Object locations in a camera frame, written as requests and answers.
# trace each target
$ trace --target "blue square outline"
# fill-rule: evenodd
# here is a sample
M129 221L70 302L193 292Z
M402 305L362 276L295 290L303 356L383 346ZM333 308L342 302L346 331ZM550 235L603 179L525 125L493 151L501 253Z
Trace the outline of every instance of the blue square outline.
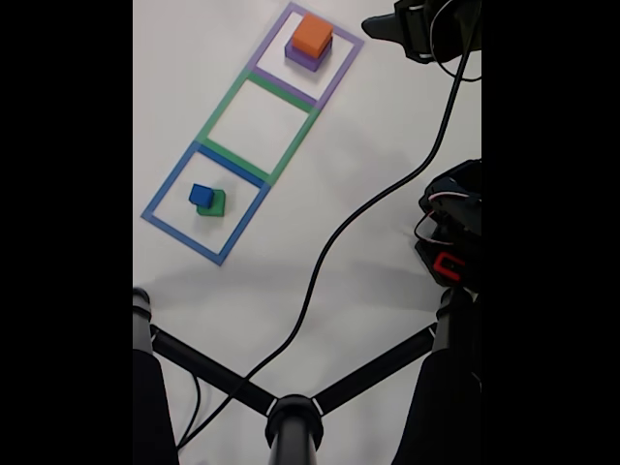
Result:
M159 203L162 201L162 199L166 196L166 194L168 193L168 190L171 188L176 178L185 169L186 165L189 163L190 159L194 156L196 152L200 152L200 154L204 155L206 158L212 160L213 162L217 163L223 168L226 168L230 172L236 174L240 178L244 179L245 181L248 181L249 183L259 188L259 193L256 195L252 203L250 203L250 206L248 207L246 212L243 214L243 216L239 220L239 223L236 225L236 227L232 231L231 235L229 236L228 240L222 247L222 250L220 251L219 254L216 252L213 252L211 249L207 247L204 247L203 245L199 244L196 240L192 239L190 236L172 227L165 221L155 216L155 213L154 213L155 209L157 208ZM170 174L164 181L164 184L162 184L162 186L159 188L159 190L157 191L153 199L148 203L148 205L142 212L140 218L148 221L154 227L174 237L176 240L178 240L182 244L185 244L186 246L193 249L195 252L198 252L203 257L211 260L218 266L221 266L224 260L226 259L226 257L229 255L229 253L233 249L236 242L241 237L241 234L243 233L245 228L250 223L250 220L252 219L256 211L261 206L261 203L263 203L263 200L266 197L266 195L269 193L270 189L271 189L271 186L269 184L262 181L261 179L258 179L254 174L244 170L238 165L231 163L228 159L222 157L218 153L214 152L213 150L209 149L208 147L205 147L201 143L194 140L190 144L190 146L187 148L187 150L185 151L181 159L177 162L176 166L172 169L172 171L170 172Z

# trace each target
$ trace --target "purple square outline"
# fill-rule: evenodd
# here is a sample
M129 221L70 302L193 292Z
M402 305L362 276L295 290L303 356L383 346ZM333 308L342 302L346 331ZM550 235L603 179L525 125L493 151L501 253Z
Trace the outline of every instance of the purple square outline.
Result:
M349 52L349 55L347 55L347 58L345 58L345 61L342 62L342 65L340 65L340 69L336 72L335 76L333 77L329 85L327 86L327 89L325 90L325 92L323 93L319 101L316 101L315 99L310 97L305 92L301 92L299 89L291 86L284 80L258 67L259 60L263 56L264 51L267 50L267 48L269 47L269 45L271 44L275 36L278 34L280 29L282 29L282 26L287 21L291 13L298 13L300 15L305 15L306 13L312 13L312 15L321 17L320 15L316 15L315 13L310 12L306 10L305 8L297 5L297 3L293 3L293 2L289 3L289 5L287 5L287 7L284 9L280 17L278 17L278 19L275 21L271 29L269 29L269 32L264 37L259 47L256 49L256 51L250 58L250 61L248 61L246 68L252 71L254 74L259 75L262 78L265 78L273 82L278 87L281 87L282 89L286 90L290 94L295 95L298 99L300 99L303 102L306 102L307 104L312 105L314 108L323 109L323 107L326 105L327 101L329 100L329 97L331 97L331 94L333 94L333 91L336 90L336 87L338 86L338 84L340 83L344 75L347 73L347 71L351 67L353 61L356 59L357 54L361 50L361 47L364 45L364 40L360 39L359 37L354 36L350 32L345 31L343 28L336 26L335 24L332 24L333 33L342 37L344 40L351 42L353 44L353 48Z

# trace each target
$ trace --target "tripod leg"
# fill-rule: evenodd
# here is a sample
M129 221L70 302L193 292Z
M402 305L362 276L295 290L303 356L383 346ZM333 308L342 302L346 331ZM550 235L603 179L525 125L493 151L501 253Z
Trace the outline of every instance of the tripod leg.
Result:
M178 465L171 418L159 360L153 355L150 303L134 288L133 464Z

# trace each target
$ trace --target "blue cube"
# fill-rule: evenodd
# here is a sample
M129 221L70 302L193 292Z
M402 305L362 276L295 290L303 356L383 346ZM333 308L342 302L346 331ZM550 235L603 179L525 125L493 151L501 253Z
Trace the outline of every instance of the blue cube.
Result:
M190 202L197 206L210 208L213 202L213 189L201 186L200 184L194 184L192 193L190 194Z

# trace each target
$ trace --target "white surface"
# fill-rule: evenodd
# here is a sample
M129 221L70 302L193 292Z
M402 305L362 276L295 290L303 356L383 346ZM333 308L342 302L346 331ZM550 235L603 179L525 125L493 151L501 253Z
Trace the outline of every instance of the white surface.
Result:
M367 39L218 267L140 214L284 6L134 0L134 285L150 293L155 324L241 374L290 333L333 230L427 155L451 86L438 67L407 60L396 44ZM364 19L393 12L393 0L307 6L360 37ZM480 69L475 53L467 74ZM279 396L316 394L434 321L441 289L402 231L421 217L418 198L434 176L480 155L481 83L466 83L437 159L336 241L301 332L254 378L257 385ZM194 386L180 368L162 365L172 426L180 435L194 408ZM418 372L419 362L413 363L325 417L319 465L389 464ZM224 397L212 389L201 419ZM264 426L264 418L233 402L181 453L181 463L266 464Z
M246 80L209 138L271 173L308 113Z
M196 206L189 201L194 184L224 190L226 203L223 217L200 216L196 212ZM196 152L157 205L154 214L219 254L258 193L256 186Z
M302 19L302 15L291 13L280 32L271 41L271 45L264 51L258 67L272 73L315 100L319 100L349 55L353 44L334 33L331 52L319 70L316 73L307 70L284 55L284 46Z

